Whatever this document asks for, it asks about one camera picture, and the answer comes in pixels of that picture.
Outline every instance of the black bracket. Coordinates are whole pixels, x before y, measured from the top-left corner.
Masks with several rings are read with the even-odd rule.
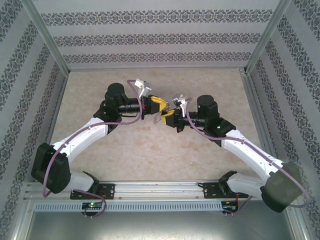
[[[81,209],[82,210],[85,210],[85,209],[88,209],[88,210],[101,210],[102,209],[102,203],[101,202],[83,202],[82,203],[82,206],[81,206]]]
[[[230,212],[235,213],[239,209],[239,201],[222,201],[221,204],[222,209],[226,210],[222,211],[223,214],[230,214]]]
[[[198,186],[203,190],[203,196],[205,199],[235,199],[237,194],[235,192],[223,193],[219,188],[219,182],[199,182]],[[248,194],[238,192],[238,198],[246,199]]]
[[[103,197],[106,200],[113,200],[115,196],[116,185],[112,183],[99,183],[98,190],[96,192],[97,195]],[[83,194],[78,191],[71,191],[70,194],[71,200],[91,200],[91,199],[100,199],[95,196],[91,196],[88,194]]]

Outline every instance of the wall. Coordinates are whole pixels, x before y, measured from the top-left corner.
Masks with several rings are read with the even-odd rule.
[[[300,166],[303,210],[320,239],[320,0],[294,0],[250,73],[276,154]]]
[[[10,234],[35,150],[48,140],[65,77],[18,0],[0,0],[0,240]]]
[[[35,0],[71,70],[245,67],[279,0]]]

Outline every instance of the aluminum frame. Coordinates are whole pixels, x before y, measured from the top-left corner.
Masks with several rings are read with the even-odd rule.
[[[257,126],[256,130],[261,143],[261,148],[267,153],[270,153],[272,156],[275,156],[276,152],[273,148],[271,137],[268,133],[267,124],[264,120],[261,106],[258,104],[259,101],[258,101],[257,93],[254,89],[252,79],[250,75],[247,75],[246,71],[244,68],[239,68],[239,73],[244,86],[245,94],[247,95],[253,121],[254,121],[254,124]],[[301,205],[302,203],[295,200],[293,204]],[[289,222],[290,222],[295,239],[310,240],[311,237],[308,232],[308,228],[306,226],[306,222],[302,215],[301,209],[287,207],[285,211],[288,215]]]
[[[203,190],[198,186],[198,183],[217,182],[216,180],[183,180],[183,181],[104,181],[101,183],[115,184],[114,199],[107,200],[109,204],[130,205],[132,203],[142,204],[154,204],[158,203],[189,203],[189,204],[208,204],[215,202],[219,204],[221,201],[234,201],[234,198],[224,199],[205,199]],[[32,221],[32,217],[36,210],[37,204],[43,203],[83,203],[88,202],[86,200],[71,200],[70,191],[62,191],[58,194],[50,194],[47,198],[42,196],[42,184],[39,182],[30,182],[26,188],[21,209],[19,211],[17,222],[13,230],[11,240],[25,240],[28,236],[28,231]],[[222,208],[202,208],[201,211],[221,211]],[[112,212],[125,212],[126,210],[113,209]],[[55,209],[54,212],[70,212],[68,209]],[[149,212],[160,212],[150,209]],[[304,221],[301,221],[302,214],[301,210],[296,208],[293,209],[288,207],[286,213],[289,218],[289,223],[296,240],[309,240],[306,225]]]

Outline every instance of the speckled floor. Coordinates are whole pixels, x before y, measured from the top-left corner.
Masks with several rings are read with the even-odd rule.
[[[150,82],[152,94],[168,102],[176,93],[191,97],[191,111],[197,109],[197,97],[212,95],[221,117],[260,145],[238,69],[172,68],[71,72],[51,143],[82,127],[98,110],[111,83],[123,84],[127,96],[133,98],[126,80],[136,78]],[[235,155],[194,130],[187,127],[177,133],[162,122],[155,125],[153,119],[154,115],[148,115],[136,124],[118,126],[79,154],[71,170],[87,171],[105,181],[214,180],[229,170],[255,174]]]

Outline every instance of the enclosure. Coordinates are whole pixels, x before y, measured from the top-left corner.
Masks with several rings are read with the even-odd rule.
[[[1,0],[0,239],[50,239],[53,229],[59,239],[234,239],[241,230],[246,234],[238,239],[320,239],[319,4]],[[128,79],[150,82],[152,94],[171,106],[172,96],[183,93],[192,98],[191,111],[199,96],[212,95],[220,116],[251,142],[298,165],[311,204],[274,213],[256,199],[233,218],[196,206],[217,204],[203,201],[199,181],[217,181],[230,170],[257,174],[189,127],[177,133],[154,124],[154,115],[117,127],[70,165],[118,184],[117,200],[107,201],[101,220],[90,222],[78,208],[70,210],[80,201],[72,202],[68,191],[42,198],[41,184],[31,176],[39,145],[86,124],[110,84],[123,84],[133,97]],[[157,191],[155,200],[149,192]],[[132,199],[126,200],[127,193]],[[180,212],[169,210],[186,202],[190,206]],[[162,204],[163,212],[124,211]]]

